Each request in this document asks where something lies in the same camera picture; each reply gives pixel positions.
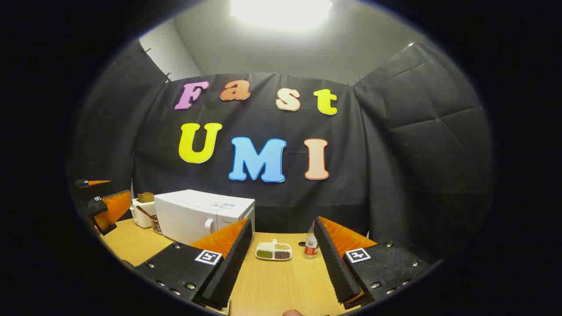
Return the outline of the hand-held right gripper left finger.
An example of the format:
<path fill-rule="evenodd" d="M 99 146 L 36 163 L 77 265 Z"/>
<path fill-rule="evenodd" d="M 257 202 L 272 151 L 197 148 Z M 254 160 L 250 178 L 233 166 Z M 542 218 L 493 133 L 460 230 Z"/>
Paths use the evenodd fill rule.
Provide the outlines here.
<path fill-rule="evenodd" d="M 190 245 L 169 244 L 135 270 L 167 292 L 216 310 L 227 308 L 253 239 L 245 218 Z"/>

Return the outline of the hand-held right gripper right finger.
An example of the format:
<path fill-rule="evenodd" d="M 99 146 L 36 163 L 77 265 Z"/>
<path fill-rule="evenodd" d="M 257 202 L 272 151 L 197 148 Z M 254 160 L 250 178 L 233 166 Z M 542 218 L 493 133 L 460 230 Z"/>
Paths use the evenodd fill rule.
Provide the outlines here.
<path fill-rule="evenodd" d="M 316 217 L 313 227 L 336 298 L 345 309 L 394 296 L 430 268 L 405 248 L 378 244 L 327 218 Z"/>

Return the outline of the large ceiling light panel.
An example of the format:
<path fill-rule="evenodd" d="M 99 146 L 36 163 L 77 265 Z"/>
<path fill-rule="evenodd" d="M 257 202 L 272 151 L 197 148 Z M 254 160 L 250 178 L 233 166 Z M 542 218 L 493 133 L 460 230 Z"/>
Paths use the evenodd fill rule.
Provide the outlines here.
<path fill-rule="evenodd" d="M 331 0 L 231 0 L 231 16 L 277 29 L 309 29 L 327 20 Z"/>

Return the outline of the clear plastic bottle red label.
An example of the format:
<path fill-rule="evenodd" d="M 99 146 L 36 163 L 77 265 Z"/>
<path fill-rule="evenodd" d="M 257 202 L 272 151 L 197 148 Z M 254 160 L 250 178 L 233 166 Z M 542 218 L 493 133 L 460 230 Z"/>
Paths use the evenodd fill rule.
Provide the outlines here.
<path fill-rule="evenodd" d="M 315 220 L 313 220 L 311 226 L 309 227 L 306 240 L 305 240 L 305 248 L 304 248 L 304 258 L 306 259 L 314 259 L 316 258 L 319 250 L 318 241 L 314 234 L 315 230 Z"/>

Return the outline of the white toaster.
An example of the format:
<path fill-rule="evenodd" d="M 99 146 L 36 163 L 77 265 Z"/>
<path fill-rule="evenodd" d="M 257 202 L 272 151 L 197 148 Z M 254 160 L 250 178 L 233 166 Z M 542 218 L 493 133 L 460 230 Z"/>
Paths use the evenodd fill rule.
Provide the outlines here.
<path fill-rule="evenodd" d="M 151 228 L 152 221 L 146 215 L 141 213 L 136 206 L 141 206 L 144 210 L 146 210 L 151 215 L 156 215 L 156 208 L 155 203 L 139 203 L 137 198 L 132 200 L 132 206 L 130 206 L 129 210 L 132 214 L 133 222 L 142 228 Z"/>

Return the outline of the white divided dish with beans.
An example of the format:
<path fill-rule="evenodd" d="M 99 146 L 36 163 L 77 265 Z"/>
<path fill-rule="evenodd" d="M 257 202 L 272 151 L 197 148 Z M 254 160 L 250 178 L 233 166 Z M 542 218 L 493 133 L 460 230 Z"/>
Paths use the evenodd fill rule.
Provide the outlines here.
<path fill-rule="evenodd" d="M 287 243 L 279 243 L 276 239 L 272 242 L 261 242 L 257 245 L 255 256 L 262 260 L 287 261 L 292 258 L 292 248 Z"/>

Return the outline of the white microwave oven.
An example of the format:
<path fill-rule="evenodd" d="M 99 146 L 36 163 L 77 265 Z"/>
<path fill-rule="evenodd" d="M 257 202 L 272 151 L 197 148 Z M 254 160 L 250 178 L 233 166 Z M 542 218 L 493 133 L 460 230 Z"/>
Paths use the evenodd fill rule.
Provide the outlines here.
<path fill-rule="evenodd" d="M 244 219 L 251 220 L 255 232 L 256 202 L 250 198 L 181 190 L 155 195 L 154 205 L 162 234 L 183 244 Z"/>

